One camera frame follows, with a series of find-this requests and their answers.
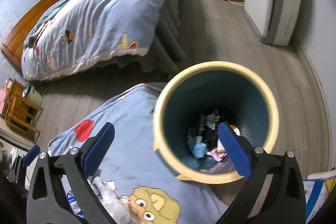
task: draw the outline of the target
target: gray wood flooring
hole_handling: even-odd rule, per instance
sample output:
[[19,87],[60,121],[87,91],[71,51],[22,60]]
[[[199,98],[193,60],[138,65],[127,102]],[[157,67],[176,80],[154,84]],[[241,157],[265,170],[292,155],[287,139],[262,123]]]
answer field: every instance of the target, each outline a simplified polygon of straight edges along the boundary
[[[270,86],[278,102],[281,122],[273,152],[293,150],[303,177],[326,171],[329,140],[325,112],[316,79],[297,48],[260,44],[248,25],[244,8],[223,0],[180,0],[180,18],[179,41],[189,58],[183,66],[222,60],[255,71]],[[18,77],[3,56],[0,64],[0,80]],[[160,70],[143,73],[138,64],[130,64],[125,68],[96,68],[44,84],[40,87],[45,110],[37,122],[42,131],[38,144],[46,148],[53,137],[133,85],[167,80],[168,76]],[[242,183],[212,188],[221,199],[230,202]]]

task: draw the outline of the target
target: silver bolt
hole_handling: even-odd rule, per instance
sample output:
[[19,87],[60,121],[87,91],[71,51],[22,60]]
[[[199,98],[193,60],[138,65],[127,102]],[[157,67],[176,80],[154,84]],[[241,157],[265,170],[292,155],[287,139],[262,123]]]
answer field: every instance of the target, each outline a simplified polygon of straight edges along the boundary
[[257,154],[262,154],[264,152],[264,149],[260,146],[257,146],[254,151],[257,153]]
[[47,156],[47,153],[42,152],[39,157],[40,157],[40,159],[44,159],[46,156]]
[[75,154],[78,153],[78,151],[79,151],[79,149],[78,149],[77,147],[71,148],[71,149],[70,149],[70,154],[71,154],[71,155],[75,155]]
[[294,158],[295,154],[292,152],[292,151],[288,151],[287,152],[287,155],[290,157],[290,158]]

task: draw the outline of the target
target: headboard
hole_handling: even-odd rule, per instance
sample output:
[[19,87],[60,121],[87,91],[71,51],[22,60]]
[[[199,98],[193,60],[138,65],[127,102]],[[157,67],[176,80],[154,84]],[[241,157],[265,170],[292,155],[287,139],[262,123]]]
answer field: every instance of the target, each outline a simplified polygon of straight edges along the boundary
[[23,42],[28,33],[35,26],[43,13],[57,1],[59,0],[40,0],[16,23],[0,45],[0,49],[4,55],[18,68],[21,68]]

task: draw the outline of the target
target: clear plastic bag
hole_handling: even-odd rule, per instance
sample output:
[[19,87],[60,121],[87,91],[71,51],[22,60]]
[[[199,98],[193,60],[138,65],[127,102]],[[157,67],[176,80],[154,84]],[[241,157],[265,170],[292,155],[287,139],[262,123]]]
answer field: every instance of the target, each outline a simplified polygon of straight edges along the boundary
[[[106,211],[114,219],[117,224],[128,224],[130,222],[130,212],[128,205],[122,203],[108,183],[104,182],[100,177],[95,177],[89,184],[96,194],[97,198],[100,200],[101,204],[104,206]],[[80,207],[77,204],[75,197],[72,192],[68,193],[68,201],[73,209],[73,212],[80,217],[85,218]]]

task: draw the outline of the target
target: blue blanket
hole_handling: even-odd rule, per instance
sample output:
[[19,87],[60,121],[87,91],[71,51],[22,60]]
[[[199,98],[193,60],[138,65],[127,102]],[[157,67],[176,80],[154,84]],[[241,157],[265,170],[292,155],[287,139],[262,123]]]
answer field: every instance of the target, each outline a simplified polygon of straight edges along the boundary
[[[208,185],[177,180],[152,150],[152,113],[158,95],[147,86],[136,86],[108,100],[54,138],[49,154],[62,155],[72,147],[81,147],[111,122],[115,139],[99,167],[100,176],[114,182],[116,194],[129,200],[130,211],[141,223],[215,224],[227,206]],[[63,184],[68,191],[68,182]],[[149,212],[150,220],[144,212]]]
[[22,53],[26,80],[51,80],[114,56],[147,54],[165,0],[61,0],[40,18]]

